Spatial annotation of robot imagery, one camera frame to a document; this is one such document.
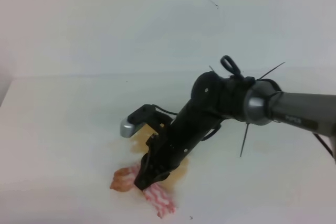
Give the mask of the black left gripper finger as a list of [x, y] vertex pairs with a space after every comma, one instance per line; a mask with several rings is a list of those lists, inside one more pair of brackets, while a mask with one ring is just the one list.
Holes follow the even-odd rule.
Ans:
[[134, 185], [138, 189], [146, 189], [150, 185], [150, 177], [147, 174], [144, 166], [140, 166], [139, 172], [134, 180]]

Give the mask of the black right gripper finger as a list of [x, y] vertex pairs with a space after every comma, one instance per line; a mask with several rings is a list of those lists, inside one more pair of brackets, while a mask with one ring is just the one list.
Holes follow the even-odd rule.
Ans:
[[149, 188], [157, 182], [166, 180], [170, 176], [171, 171], [156, 172], [153, 170], [146, 170], [143, 172], [143, 190]]

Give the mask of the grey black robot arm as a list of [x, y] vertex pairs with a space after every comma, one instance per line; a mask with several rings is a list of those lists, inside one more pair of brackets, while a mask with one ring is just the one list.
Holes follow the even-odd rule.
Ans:
[[155, 131], [147, 140], [149, 150], [141, 159], [137, 188], [167, 179], [227, 119], [254, 125], [277, 121], [326, 136], [335, 145], [334, 95], [283, 92], [270, 79], [222, 78], [210, 71], [197, 78], [190, 100], [175, 118], [149, 104], [129, 116], [131, 124], [147, 124]]

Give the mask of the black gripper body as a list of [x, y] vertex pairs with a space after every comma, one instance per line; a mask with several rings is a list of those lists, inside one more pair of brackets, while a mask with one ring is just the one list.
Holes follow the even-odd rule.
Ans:
[[141, 160], [141, 166], [144, 166], [145, 170], [172, 172], [197, 145], [197, 138], [184, 135], [167, 137], [152, 134], [146, 145], [149, 149]]

